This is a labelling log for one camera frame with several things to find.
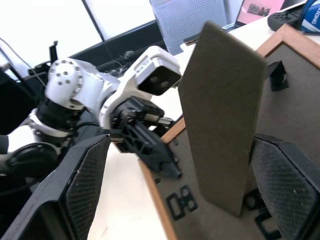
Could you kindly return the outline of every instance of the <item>white table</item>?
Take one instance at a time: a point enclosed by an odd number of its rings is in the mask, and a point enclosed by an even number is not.
[[[253,50],[273,33],[267,25],[266,17],[229,32]],[[320,44],[320,36],[309,38]],[[195,45],[183,45],[184,52],[176,55],[182,74],[194,47]],[[152,101],[165,110],[166,117],[176,119],[182,114],[177,89],[170,89],[162,96],[155,96]],[[99,204],[88,239],[167,239],[137,156],[132,153],[119,153],[113,144],[108,151]]]

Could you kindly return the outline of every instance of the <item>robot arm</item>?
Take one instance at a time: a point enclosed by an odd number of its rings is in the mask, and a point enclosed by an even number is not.
[[[26,177],[34,177],[52,169],[85,109],[96,116],[102,129],[119,129],[120,139],[143,158],[146,148],[130,144],[133,136],[125,134],[124,125],[128,123],[124,119],[131,121],[132,131],[138,131],[140,137],[134,142],[163,145],[148,130],[149,126],[166,121],[164,112],[150,99],[163,94],[180,79],[179,68],[178,61],[157,46],[149,47],[121,80],[99,72],[88,62],[71,58],[55,61],[49,69],[44,100],[25,123],[0,136],[0,172],[28,173]],[[152,167],[154,160],[148,161],[151,169],[162,171]]]

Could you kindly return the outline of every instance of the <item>laptop screen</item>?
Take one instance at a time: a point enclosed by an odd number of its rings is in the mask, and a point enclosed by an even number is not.
[[[236,25],[246,25],[281,10],[285,0],[244,0]]]

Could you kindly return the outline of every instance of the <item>wooden frame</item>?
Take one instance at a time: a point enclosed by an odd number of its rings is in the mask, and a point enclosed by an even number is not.
[[[277,32],[275,32],[266,42],[264,42],[257,50],[261,56],[267,58],[271,55],[279,46],[287,45],[295,52],[299,53],[309,62],[314,64],[320,69],[320,46],[311,39],[304,36],[302,33],[296,31],[289,25],[282,26]],[[165,143],[170,143],[175,137],[177,137],[186,128],[185,120],[182,118],[176,123],[161,139]],[[165,234],[168,240],[178,240],[172,225],[170,216],[166,210],[164,202],[160,196],[157,186],[154,182],[154,178],[147,168],[147,166],[139,161],[141,170],[144,174],[146,183],[151,193],[154,205],[157,209],[160,221],[164,228]]]

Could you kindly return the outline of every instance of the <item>laptop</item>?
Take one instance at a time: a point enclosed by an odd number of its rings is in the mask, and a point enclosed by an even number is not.
[[[222,27],[230,32],[280,11],[286,0],[243,0],[235,23]]]

